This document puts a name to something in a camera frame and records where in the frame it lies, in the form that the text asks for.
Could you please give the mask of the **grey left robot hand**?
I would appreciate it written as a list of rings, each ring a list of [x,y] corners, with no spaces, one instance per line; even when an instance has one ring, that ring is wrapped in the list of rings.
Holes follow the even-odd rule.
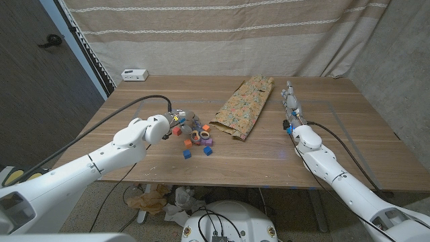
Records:
[[[191,134],[201,124],[200,118],[191,110],[174,109],[167,113],[170,130],[175,127],[181,129],[186,134]]]

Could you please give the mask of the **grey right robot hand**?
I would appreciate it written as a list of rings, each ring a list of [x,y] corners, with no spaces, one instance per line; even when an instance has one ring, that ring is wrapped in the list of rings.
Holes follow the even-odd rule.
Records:
[[[286,82],[286,88],[282,90],[281,95],[284,99],[282,103],[286,111],[286,119],[292,129],[306,125],[307,121],[304,118],[302,106],[294,94],[291,81]]]

